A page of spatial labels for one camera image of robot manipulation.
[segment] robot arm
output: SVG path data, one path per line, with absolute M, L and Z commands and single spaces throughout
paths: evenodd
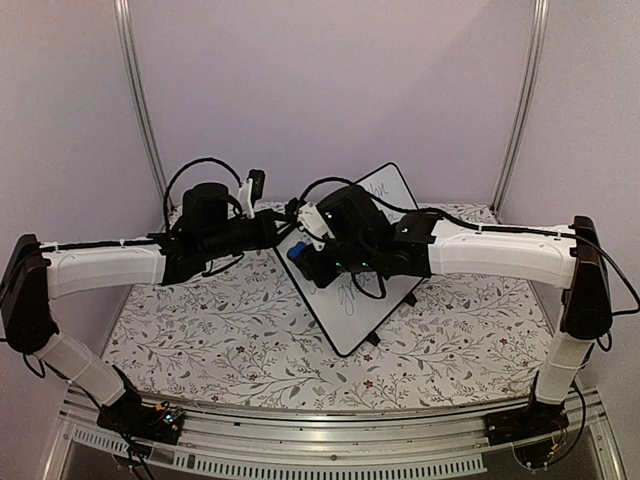
M 60 331 L 49 300 L 102 287 L 182 283 L 204 272 L 213 259 L 274 247 L 282 236 L 276 222 L 288 218 L 273 210 L 253 211 L 259 197 L 255 185 L 261 190 L 263 178 L 250 180 L 249 187 L 244 184 L 240 190 L 244 202 L 230 198 L 221 184 L 200 184 L 187 191 L 183 214 L 170 232 L 67 245 L 41 244 L 35 235 L 22 236 L 1 286 L 0 310 L 9 346 L 34 355 L 88 392 L 101 406 L 100 426 L 175 444 L 182 427 L 180 411 L 142 405 L 122 372 Z M 236 203 L 245 205 L 243 214 L 228 218 L 229 204 Z
M 564 308 L 549 354 L 537 373 L 528 406 L 485 418 L 489 441 L 507 443 L 568 425 L 564 401 L 596 340 L 612 324 L 607 272 L 593 222 L 531 229 L 468 224 L 444 212 L 407 211 L 395 224 L 362 187 L 350 185 L 298 215 L 313 235 L 288 258 L 318 288 L 344 273 L 394 275 L 475 273 L 523 278 L 563 290 Z M 534 464 L 547 451 L 527 452 Z

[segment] whiteboard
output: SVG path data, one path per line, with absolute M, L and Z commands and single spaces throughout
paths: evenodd
M 383 165 L 358 183 L 368 192 L 392 205 L 417 208 L 407 183 L 393 163 Z M 402 217 L 401 213 L 380 205 L 379 207 L 391 223 Z M 392 277 L 385 282 L 387 295 L 381 300 L 367 298 L 358 292 L 349 274 L 341 275 L 327 288 L 318 289 L 313 282 L 306 280 L 287 258 L 287 251 L 300 241 L 310 243 L 310 238 L 305 233 L 295 230 L 276 248 L 276 253 L 329 343 L 341 357 L 353 353 L 367 335 L 384 322 L 402 303 L 403 298 L 422 281 L 415 277 Z M 378 294 L 375 274 L 358 275 L 358 283 L 374 295 Z

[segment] purple wall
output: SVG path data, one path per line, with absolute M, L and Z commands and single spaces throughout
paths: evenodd
M 529 116 L 503 218 L 571 222 L 591 216 L 604 248 L 640 287 L 640 5 L 552 2 Z M 632 301 L 610 269 L 614 308 Z M 552 310 L 559 293 L 543 290 Z M 593 355 L 596 383 L 629 478 L 640 478 L 638 316 L 616 320 L 614 349 Z
M 120 238 L 157 226 L 159 203 L 124 72 L 111 2 L 3 3 L 0 15 L 0 268 L 19 235 Z M 54 304 L 99 351 L 120 289 Z M 35 479 L 65 384 L 0 348 L 0 477 Z
M 420 199 L 487 203 L 533 3 L 132 2 L 167 173 L 217 156 L 265 169 L 266 198 L 284 199 L 395 161 Z M 179 187 L 227 178 L 202 166 Z

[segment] metal pole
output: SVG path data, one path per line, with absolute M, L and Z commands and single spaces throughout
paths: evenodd
M 128 0 L 114 0 L 116 10 L 116 22 L 118 24 L 118 33 L 120 35 L 120 44 L 122 46 L 122 56 L 127 71 L 129 86 L 131 87 L 131 97 L 138 117 L 140 126 L 140 134 L 144 142 L 147 160 L 151 168 L 153 180 L 162 201 L 164 192 L 167 188 L 167 178 L 164 173 L 162 161 L 158 151 L 153 128 L 151 126 L 151 117 L 147 107 L 147 100 L 142 87 L 142 77 L 140 74 L 140 66 L 136 54 L 135 42 L 133 38 L 133 26 L 131 24 L 131 14 L 129 12 Z M 169 207 L 173 208 L 171 199 L 169 199 Z
M 548 0 L 536 0 L 533 15 L 533 25 L 531 27 L 531 40 L 529 43 L 529 53 L 527 55 L 527 66 L 525 70 L 524 80 L 522 82 L 522 90 L 520 92 L 520 102 L 516 118 L 513 123 L 507 153 L 502 165 L 498 184 L 491 202 L 491 210 L 499 218 L 502 207 L 507 196 L 509 183 L 513 175 L 513 170 L 518 157 L 524 129 L 527 122 L 527 116 L 531 107 L 533 91 L 540 68 L 540 58 L 542 57 L 542 47 L 544 45 L 544 35 L 547 28 L 547 15 L 549 9 Z

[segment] table surface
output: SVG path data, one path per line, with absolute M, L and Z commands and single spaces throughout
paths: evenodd
M 438 206 L 495 222 L 484 205 Z M 434 276 L 415 294 L 378 328 L 377 347 L 340 358 L 275 253 L 254 252 L 213 278 L 135 286 L 103 358 L 144 391 L 253 407 L 379 411 L 527 394 L 551 339 L 528 282 Z

